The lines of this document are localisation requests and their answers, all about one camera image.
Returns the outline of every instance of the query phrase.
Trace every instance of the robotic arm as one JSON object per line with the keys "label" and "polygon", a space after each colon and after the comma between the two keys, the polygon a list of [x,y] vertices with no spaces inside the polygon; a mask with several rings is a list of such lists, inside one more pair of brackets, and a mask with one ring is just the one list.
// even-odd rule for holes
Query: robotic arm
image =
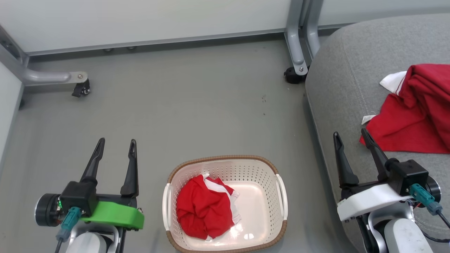
{"label": "robotic arm", "polygon": [[128,170],[120,195],[97,194],[97,170],[105,139],[101,138],[79,182],[71,181],[61,194],[44,194],[36,204],[39,226],[59,226],[58,245],[69,241],[66,253],[122,253],[127,231],[144,227],[139,195],[136,141],[131,140]]}
{"label": "robotic arm", "polygon": [[441,212],[439,185],[417,162],[388,159],[366,129],[361,133],[375,161],[378,180],[360,184],[344,154],[343,142],[335,132],[334,147],[342,189],[342,199],[337,204],[339,218],[344,222],[358,222],[368,253],[409,253],[417,249],[432,253],[425,237],[438,242],[447,240],[423,233],[415,224],[413,208],[427,208],[450,227]]}

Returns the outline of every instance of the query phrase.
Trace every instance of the red clothing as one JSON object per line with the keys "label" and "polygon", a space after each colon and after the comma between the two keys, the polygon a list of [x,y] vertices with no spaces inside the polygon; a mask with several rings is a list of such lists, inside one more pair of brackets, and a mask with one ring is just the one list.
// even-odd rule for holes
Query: red clothing
{"label": "red clothing", "polygon": [[450,154],[450,65],[412,65],[366,128],[384,151]]}
{"label": "red clothing", "polygon": [[[234,191],[220,178],[206,180],[225,187],[230,195]],[[189,180],[180,190],[176,214],[183,231],[188,236],[201,239],[206,239],[208,235],[216,238],[234,226],[230,197],[224,192],[208,189],[202,175]]]}

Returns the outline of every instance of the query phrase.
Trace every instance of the white panel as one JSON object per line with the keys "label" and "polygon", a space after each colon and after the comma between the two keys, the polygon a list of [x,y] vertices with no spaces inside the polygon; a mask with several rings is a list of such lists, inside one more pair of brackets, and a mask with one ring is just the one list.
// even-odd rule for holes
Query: white panel
{"label": "white panel", "polygon": [[290,0],[1,0],[25,52],[280,29]]}
{"label": "white panel", "polygon": [[450,12],[449,0],[324,0],[319,25]]}
{"label": "white panel", "polygon": [[0,63],[0,176],[6,142],[21,91],[22,83]]}

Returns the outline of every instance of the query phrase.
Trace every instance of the metal leg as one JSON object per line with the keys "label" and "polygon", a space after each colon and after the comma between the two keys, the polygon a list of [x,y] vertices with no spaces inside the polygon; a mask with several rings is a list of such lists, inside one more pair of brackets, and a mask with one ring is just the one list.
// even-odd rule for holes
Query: metal leg
{"label": "metal leg", "polygon": [[304,76],[308,73],[308,67],[305,63],[305,57],[303,57],[302,47],[300,46],[300,37],[298,35],[302,6],[303,0],[291,1],[286,30],[284,32],[292,64],[294,66],[293,68],[295,73],[299,76]]}
{"label": "metal leg", "polygon": [[317,51],[319,51],[319,35],[318,35],[318,23],[320,11],[324,0],[310,0],[308,11],[306,12],[305,23],[303,29],[305,33],[306,45],[310,53],[311,59],[315,57]]}
{"label": "metal leg", "polygon": [[6,31],[0,27],[0,37],[3,45],[0,46],[0,62],[13,73],[24,85],[25,91],[36,92],[41,88],[55,88],[65,84],[82,84],[83,94],[89,93],[89,80],[86,72],[39,72],[28,69],[29,57],[17,46]]}

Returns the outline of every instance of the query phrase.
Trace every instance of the gray sofa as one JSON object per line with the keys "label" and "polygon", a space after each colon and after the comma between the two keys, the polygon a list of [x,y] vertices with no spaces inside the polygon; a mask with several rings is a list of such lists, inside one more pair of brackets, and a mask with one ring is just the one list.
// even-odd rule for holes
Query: gray sofa
{"label": "gray sofa", "polygon": [[[344,27],[321,46],[306,78],[306,91],[336,202],[340,200],[332,135],[338,131],[346,156],[360,182],[375,181],[377,169],[368,149],[358,142],[363,116],[378,114],[389,91],[379,85],[388,74],[419,63],[450,64],[450,14],[384,18]],[[450,216],[450,155],[386,152],[400,161],[414,159],[439,183],[444,214]],[[438,216],[416,208],[419,227],[430,236],[450,238]],[[355,220],[344,230],[365,252]],[[435,253],[448,244],[430,242]]]}

